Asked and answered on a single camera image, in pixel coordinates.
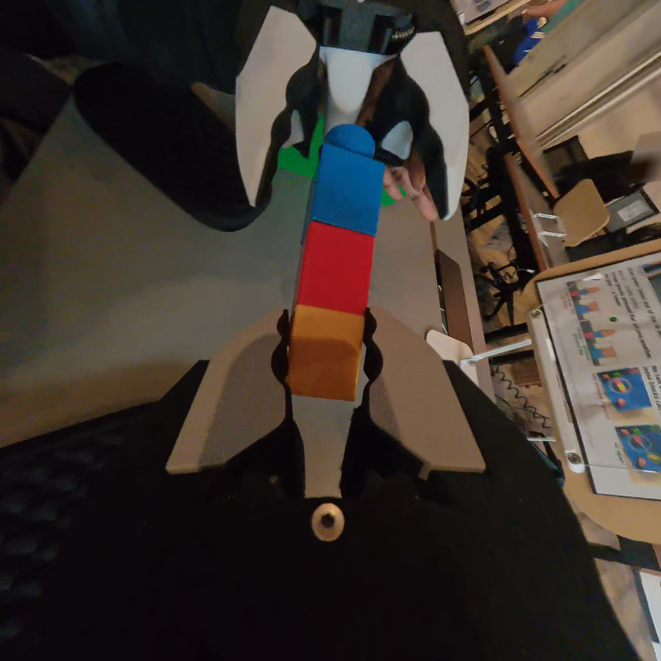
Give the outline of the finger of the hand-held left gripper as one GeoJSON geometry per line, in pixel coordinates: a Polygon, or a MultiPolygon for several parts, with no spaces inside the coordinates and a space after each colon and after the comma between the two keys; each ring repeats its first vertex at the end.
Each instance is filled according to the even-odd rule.
{"type": "Polygon", "coordinates": [[[246,198],[255,208],[264,188],[268,160],[291,132],[293,93],[287,88],[305,74],[317,42],[291,11],[270,6],[237,76],[235,138],[246,198]]]}
{"type": "Polygon", "coordinates": [[[402,65],[420,94],[413,144],[438,214],[450,219],[459,206],[467,165],[467,98],[439,32],[417,34],[402,51],[402,65]]]}

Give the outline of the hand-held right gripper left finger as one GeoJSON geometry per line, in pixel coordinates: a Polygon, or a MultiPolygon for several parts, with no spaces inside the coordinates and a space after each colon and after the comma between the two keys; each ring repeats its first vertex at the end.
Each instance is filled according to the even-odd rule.
{"type": "Polygon", "coordinates": [[[288,312],[275,309],[237,332],[211,357],[166,463],[170,475],[220,467],[274,431],[292,412],[272,367],[288,312]]]}

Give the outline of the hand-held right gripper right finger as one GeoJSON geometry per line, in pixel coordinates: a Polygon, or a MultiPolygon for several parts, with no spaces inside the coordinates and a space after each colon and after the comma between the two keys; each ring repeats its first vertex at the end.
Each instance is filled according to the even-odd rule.
{"type": "Polygon", "coordinates": [[[362,402],[375,425],[424,469],[485,471],[485,462],[445,363],[478,385],[475,367],[444,360],[421,336],[381,307],[366,311],[362,402]]]}

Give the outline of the green plastic bin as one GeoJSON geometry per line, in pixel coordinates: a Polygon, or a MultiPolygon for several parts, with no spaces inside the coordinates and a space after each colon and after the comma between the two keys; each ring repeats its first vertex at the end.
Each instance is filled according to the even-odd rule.
{"type": "Polygon", "coordinates": [[[278,169],[293,172],[306,179],[313,179],[317,174],[318,160],[324,143],[325,119],[321,112],[317,113],[317,123],[313,130],[308,156],[294,145],[282,147],[278,154],[278,169]]]}

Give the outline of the yellow toy block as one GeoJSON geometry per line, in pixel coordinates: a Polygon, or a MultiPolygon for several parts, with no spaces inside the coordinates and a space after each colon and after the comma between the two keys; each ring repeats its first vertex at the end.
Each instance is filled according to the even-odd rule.
{"type": "Polygon", "coordinates": [[[355,401],[365,315],[298,304],[287,350],[293,395],[355,401]]]}

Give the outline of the blue toy block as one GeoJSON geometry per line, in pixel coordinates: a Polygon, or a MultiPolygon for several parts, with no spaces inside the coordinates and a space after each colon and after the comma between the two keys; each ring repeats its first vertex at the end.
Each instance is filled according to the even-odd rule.
{"type": "Polygon", "coordinates": [[[342,124],[326,135],[310,186],[303,235],[311,221],[375,237],[385,164],[367,129],[342,124]]]}

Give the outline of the red toy block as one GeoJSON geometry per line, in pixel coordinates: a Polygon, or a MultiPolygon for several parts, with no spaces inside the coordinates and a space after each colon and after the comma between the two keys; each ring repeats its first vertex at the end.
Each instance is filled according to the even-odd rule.
{"type": "Polygon", "coordinates": [[[293,307],[354,315],[368,308],[375,237],[311,221],[303,242],[293,307]]]}

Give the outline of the person's left hand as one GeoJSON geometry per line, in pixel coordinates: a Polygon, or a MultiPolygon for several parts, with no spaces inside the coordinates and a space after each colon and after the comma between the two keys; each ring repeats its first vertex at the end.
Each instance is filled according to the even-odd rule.
{"type": "Polygon", "coordinates": [[[423,87],[410,74],[401,56],[378,66],[369,81],[356,124],[374,138],[385,157],[384,190],[393,200],[411,199],[427,221],[442,219],[448,211],[448,174],[445,147],[432,123],[432,104],[423,87]],[[407,156],[385,145],[399,124],[410,127],[407,156]]]}

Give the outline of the long wooden desk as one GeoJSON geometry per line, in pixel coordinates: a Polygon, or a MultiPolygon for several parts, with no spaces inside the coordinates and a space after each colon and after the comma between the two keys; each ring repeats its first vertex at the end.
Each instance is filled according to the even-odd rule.
{"type": "Polygon", "coordinates": [[[505,73],[500,61],[489,45],[483,47],[483,54],[499,94],[502,107],[508,116],[508,124],[519,150],[551,198],[553,200],[559,199],[560,193],[539,140],[536,137],[536,133],[533,131],[532,123],[524,109],[523,102],[515,93],[513,84],[509,81],[508,75],[505,73]]]}

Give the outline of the laminated instruction sheet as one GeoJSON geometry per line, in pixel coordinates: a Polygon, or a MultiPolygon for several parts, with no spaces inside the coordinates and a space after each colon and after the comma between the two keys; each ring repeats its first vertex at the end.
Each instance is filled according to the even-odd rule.
{"type": "Polygon", "coordinates": [[[660,501],[660,253],[536,284],[596,494],[660,501]]]}
{"type": "Polygon", "coordinates": [[[450,1],[466,36],[480,32],[529,3],[530,1],[450,1]]]}

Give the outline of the black textured mat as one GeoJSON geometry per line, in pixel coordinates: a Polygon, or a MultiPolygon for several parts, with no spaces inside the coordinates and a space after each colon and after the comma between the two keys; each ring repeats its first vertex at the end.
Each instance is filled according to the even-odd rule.
{"type": "Polygon", "coordinates": [[[102,140],[201,224],[233,233],[268,207],[272,186],[250,204],[233,132],[189,88],[107,63],[78,77],[73,99],[102,140]]]}

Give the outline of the wooden desk black legs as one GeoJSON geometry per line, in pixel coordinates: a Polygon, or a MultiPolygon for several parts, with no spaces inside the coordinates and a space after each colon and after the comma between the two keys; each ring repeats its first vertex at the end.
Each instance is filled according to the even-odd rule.
{"type": "Polygon", "coordinates": [[[532,223],[532,213],[551,213],[549,203],[533,185],[511,154],[504,156],[508,177],[516,195],[517,207],[524,222],[528,241],[539,270],[548,270],[569,263],[563,239],[537,237],[532,223]]]}

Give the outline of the clear acrylic sign holder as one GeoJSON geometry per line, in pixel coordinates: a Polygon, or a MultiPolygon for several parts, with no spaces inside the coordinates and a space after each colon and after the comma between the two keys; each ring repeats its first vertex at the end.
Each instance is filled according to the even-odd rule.
{"type": "Polygon", "coordinates": [[[533,212],[532,223],[535,235],[539,238],[552,237],[564,239],[566,237],[565,228],[560,222],[560,218],[555,214],[533,212]]]}

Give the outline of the rounded wooden board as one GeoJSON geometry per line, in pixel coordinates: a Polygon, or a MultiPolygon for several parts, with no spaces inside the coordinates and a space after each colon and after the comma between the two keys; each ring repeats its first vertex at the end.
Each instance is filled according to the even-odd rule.
{"type": "Polygon", "coordinates": [[[553,206],[558,224],[565,230],[563,244],[576,247],[603,230],[610,214],[593,180],[583,179],[553,206]]]}

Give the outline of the instruction poster board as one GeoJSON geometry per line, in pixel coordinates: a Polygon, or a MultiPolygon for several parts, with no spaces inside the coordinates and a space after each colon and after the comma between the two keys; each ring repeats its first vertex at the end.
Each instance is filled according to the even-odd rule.
{"type": "Polygon", "coordinates": [[[660,253],[660,240],[638,244],[576,262],[561,263],[543,270],[526,285],[525,318],[532,339],[532,348],[547,393],[550,419],[557,439],[560,462],[568,470],[565,491],[595,523],[620,536],[660,545],[660,501],[628,498],[594,492],[590,479],[597,469],[583,460],[584,452],[576,426],[571,420],[569,399],[561,382],[556,351],[551,348],[547,323],[543,319],[546,306],[537,291],[540,282],[583,272],[602,271],[616,263],[653,257],[660,253]]]}

